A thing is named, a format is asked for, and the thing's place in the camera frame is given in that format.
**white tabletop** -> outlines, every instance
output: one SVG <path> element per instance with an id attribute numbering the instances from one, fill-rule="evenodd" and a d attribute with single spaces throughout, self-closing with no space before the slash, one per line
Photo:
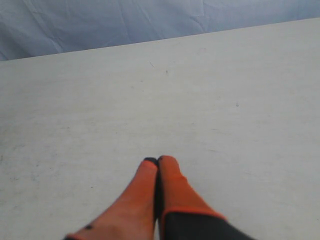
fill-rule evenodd
<path id="1" fill-rule="evenodd" d="M 0 62 L 0 239 L 52 240 L 146 156 L 260 240 L 320 236 L 320 18 Z"/>

